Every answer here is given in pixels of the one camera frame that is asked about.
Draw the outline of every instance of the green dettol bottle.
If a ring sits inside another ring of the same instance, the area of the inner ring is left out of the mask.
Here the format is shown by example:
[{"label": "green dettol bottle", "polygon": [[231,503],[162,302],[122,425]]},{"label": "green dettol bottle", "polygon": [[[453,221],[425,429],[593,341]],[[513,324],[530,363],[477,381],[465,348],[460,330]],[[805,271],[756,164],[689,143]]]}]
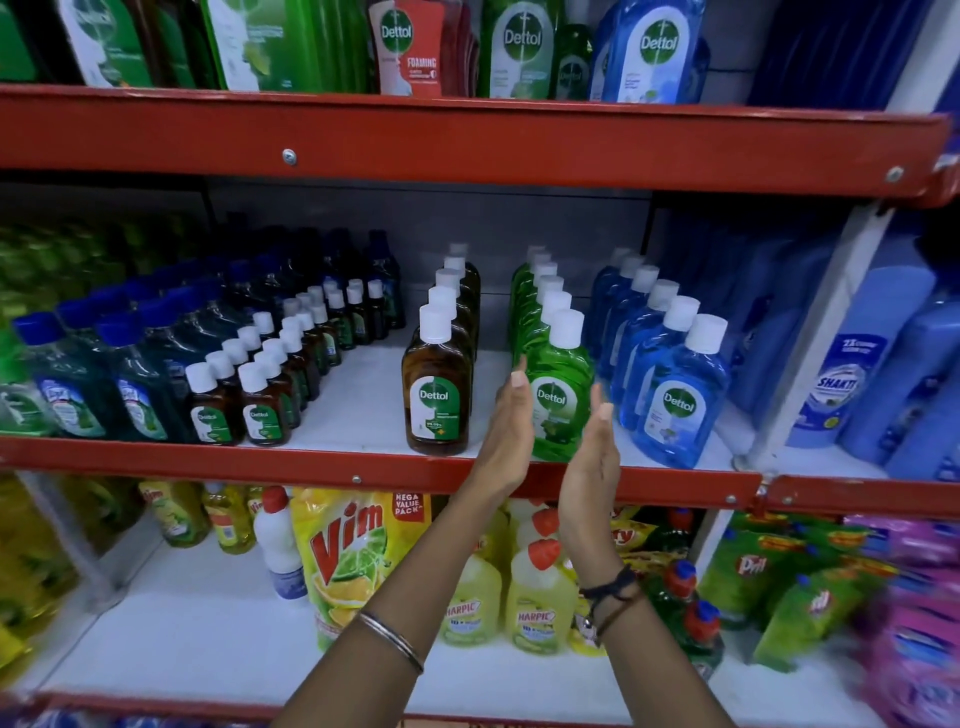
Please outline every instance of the green dettol bottle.
[{"label": "green dettol bottle", "polygon": [[557,311],[546,346],[527,359],[527,378],[534,395],[534,454],[567,462],[580,445],[590,416],[593,362],[580,339],[584,314]]},{"label": "green dettol bottle", "polygon": [[477,95],[490,99],[546,99],[564,0],[491,0],[480,29]]}]

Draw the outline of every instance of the white bottle cap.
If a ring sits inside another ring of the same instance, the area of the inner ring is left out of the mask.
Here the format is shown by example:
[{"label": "white bottle cap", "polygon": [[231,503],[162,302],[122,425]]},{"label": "white bottle cap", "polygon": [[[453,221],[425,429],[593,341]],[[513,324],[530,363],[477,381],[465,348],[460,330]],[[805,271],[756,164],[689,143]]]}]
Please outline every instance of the white bottle cap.
[{"label": "white bottle cap", "polygon": [[679,290],[679,283],[673,280],[658,279],[654,283],[654,287],[650,289],[650,296],[647,297],[647,308],[653,308],[655,311],[667,310]]},{"label": "white bottle cap", "polygon": [[570,308],[573,304],[573,295],[567,291],[547,291],[543,296],[543,311],[540,312],[540,320],[548,326],[549,316],[556,312]]},{"label": "white bottle cap", "polygon": [[260,332],[256,327],[240,327],[237,329],[237,338],[248,352],[255,352],[260,348]]},{"label": "white bottle cap", "polygon": [[654,287],[657,276],[660,275],[660,268],[656,265],[641,265],[634,273],[634,282],[630,284],[637,293],[650,293]]},{"label": "white bottle cap", "polygon": [[720,351],[725,333],[727,333],[727,319],[708,313],[698,313],[693,319],[693,326],[690,327],[684,343],[692,352],[714,354]]},{"label": "white bottle cap", "polygon": [[576,349],[584,331],[584,314],[566,308],[550,317],[550,346],[557,349]]},{"label": "white bottle cap", "polygon": [[261,336],[274,332],[274,317],[269,311],[257,311],[253,314],[253,325]]},{"label": "white bottle cap", "polygon": [[230,361],[230,355],[227,352],[210,352],[205,359],[213,370],[213,375],[218,379],[233,376],[233,362]]},{"label": "white bottle cap", "polygon": [[240,386],[243,387],[244,392],[253,394],[267,388],[267,376],[259,363],[241,364],[237,371],[240,373]]},{"label": "white bottle cap", "polygon": [[427,344],[445,344],[453,335],[450,319],[437,305],[428,303],[420,307],[420,340]]},{"label": "white bottle cap", "polygon": [[213,368],[205,361],[190,364],[184,372],[186,383],[190,385],[190,391],[194,394],[199,395],[217,388],[217,377],[213,374]]},{"label": "white bottle cap", "polygon": [[247,347],[243,345],[240,339],[227,339],[221,346],[227,356],[230,357],[230,364],[234,367],[247,363]]},{"label": "white bottle cap", "polygon": [[310,307],[310,313],[313,314],[314,324],[325,324],[329,319],[326,316],[326,306],[322,303]]},{"label": "white bottle cap", "polygon": [[689,296],[674,296],[663,316],[663,326],[673,331],[690,331],[700,302]]},{"label": "white bottle cap", "polygon": [[[277,341],[280,346],[283,346],[282,342]],[[276,350],[267,351],[266,349],[262,352],[257,352],[253,355],[253,363],[260,368],[260,372],[267,379],[273,379],[275,376],[280,375],[280,363],[276,360],[278,354],[283,354],[282,361],[286,361],[287,352],[281,350],[277,352]]]}]

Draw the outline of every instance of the blue bottle cap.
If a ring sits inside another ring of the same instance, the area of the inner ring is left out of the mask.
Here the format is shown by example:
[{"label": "blue bottle cap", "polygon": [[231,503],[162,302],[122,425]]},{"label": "blue bottle cap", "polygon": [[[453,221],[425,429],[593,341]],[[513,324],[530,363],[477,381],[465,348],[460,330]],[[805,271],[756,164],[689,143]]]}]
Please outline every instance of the blue bottle cap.
[{"label": "blue bottle cap", "polygon": [[58,303],[57,315],[60,316],[64,326],[75,331],[81,328],[93,328],[99,318],[97,312],[93,310],[93,305],[87,299]]},{"label": "blue bottle cap", "polygon": [[20,341],[28,347],[52,344],[66,336],[57,317],[49,311],[28,313],[26,316],[13,319],[13,328],[16,329]]}]

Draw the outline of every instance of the brown dettol bottle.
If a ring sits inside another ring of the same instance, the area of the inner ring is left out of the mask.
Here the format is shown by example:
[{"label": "brown dettol bottle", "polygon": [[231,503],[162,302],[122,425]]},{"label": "brown dettol bottle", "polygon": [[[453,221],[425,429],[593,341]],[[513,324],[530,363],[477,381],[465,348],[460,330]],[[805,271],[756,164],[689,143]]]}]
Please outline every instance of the brown dettol bottle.
[{"label": "brown dettol bottle", "polygon": [[420,307],[420,335],[403,355],[407,444],[426,455],[456,455],[468,444],[469,356],[452,343],[447,313]]}]

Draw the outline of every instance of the pink package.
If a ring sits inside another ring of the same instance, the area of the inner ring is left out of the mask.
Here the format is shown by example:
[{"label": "pink package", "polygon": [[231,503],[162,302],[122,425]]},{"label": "pink package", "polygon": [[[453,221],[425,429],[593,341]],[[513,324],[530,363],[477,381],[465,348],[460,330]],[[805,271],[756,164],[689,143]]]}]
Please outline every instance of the pink package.
[{"label": "pink package", "polygon": [[956,523],[881,516],[847,516],[844,523],[870,528],[864,556],[917,566],[960,564],[960,525]]},{"label": "pink package", "polygon": [[895,606],[871,644],[863,698],[889,726],[960,728],[960,619]]}]

